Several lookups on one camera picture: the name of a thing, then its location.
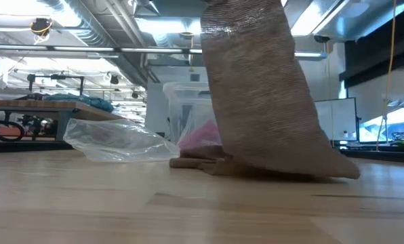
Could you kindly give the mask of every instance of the plastic container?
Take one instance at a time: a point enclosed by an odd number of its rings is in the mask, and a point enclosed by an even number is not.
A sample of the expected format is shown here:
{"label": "plastic container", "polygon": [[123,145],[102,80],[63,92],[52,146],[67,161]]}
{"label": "plastic container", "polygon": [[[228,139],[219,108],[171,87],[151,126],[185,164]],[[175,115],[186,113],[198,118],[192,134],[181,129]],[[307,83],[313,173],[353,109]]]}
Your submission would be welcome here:
{"label": "plastic container", "polygon": [[211,92],[207,83],[166,83],[163,92],[169,100],[171,142],[181,149],[219,143]]}

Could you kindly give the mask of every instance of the window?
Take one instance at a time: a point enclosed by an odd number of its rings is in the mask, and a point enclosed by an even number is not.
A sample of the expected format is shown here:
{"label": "window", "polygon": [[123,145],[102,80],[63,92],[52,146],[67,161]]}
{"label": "window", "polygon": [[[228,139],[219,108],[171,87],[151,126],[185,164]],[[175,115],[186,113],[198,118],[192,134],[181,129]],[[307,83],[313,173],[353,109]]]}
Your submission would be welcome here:
{"label": "window", "polygon": [[[360,125],[360,141],[361,142],[376,142],[378,130],[380,129],[382,117],[372,119]],[[388,141],[393,140],[393,134],[404,132],[404,108],[388,113],[387,115],[387,133],[386,126],[383,121],[383,126],[380,133],[380,141],[385,142],[386,136]]]}

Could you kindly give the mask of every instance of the table leg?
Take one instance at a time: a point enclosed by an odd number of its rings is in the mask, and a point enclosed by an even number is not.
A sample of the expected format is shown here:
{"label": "table leg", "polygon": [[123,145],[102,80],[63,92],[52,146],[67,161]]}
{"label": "table leg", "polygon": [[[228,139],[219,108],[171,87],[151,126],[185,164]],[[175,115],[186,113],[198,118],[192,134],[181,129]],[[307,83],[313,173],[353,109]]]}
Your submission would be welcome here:
{"label": "table leg", "polygon": [[56,133],[56,141],[63,142],[64,134],[66,131],[66,126],[68,125],[68,122],[71,119],[73,112],[62,111],[62,112],[59,112],[58,114],[59,114],[59,119],[58,119],[58,131]]}

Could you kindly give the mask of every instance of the blue fabric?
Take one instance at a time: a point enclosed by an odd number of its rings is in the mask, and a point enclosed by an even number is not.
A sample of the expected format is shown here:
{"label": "blue fabric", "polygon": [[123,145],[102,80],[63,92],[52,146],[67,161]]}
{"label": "blue fabric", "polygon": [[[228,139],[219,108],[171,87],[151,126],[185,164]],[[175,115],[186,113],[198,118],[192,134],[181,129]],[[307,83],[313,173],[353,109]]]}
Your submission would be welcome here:
{"label": "blue fabric", "polygon": [[75,96],[72,94],[54,94],[51,96],[44,97],[44,100],[61,101],[61,102],[82,102],[84,104],[93,106],[94,108],[98,108],[110,113],[114,109],[110,102],[107,102],[102,98],[93,98],[88,96]]}

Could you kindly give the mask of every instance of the workbench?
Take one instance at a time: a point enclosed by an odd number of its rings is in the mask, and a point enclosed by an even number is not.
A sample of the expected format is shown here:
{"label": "workbench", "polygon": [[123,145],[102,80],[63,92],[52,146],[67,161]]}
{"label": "workbench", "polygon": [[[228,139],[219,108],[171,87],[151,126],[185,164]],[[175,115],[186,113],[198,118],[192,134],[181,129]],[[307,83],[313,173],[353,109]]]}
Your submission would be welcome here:
{"label": "workbench", "polygon": [[122,119],[122,117],[118,115],[108,113],[81,102],[0,100],[0,111],[57,120],[57,142],[63,142],[66,126],[71,118],[90,121]]}

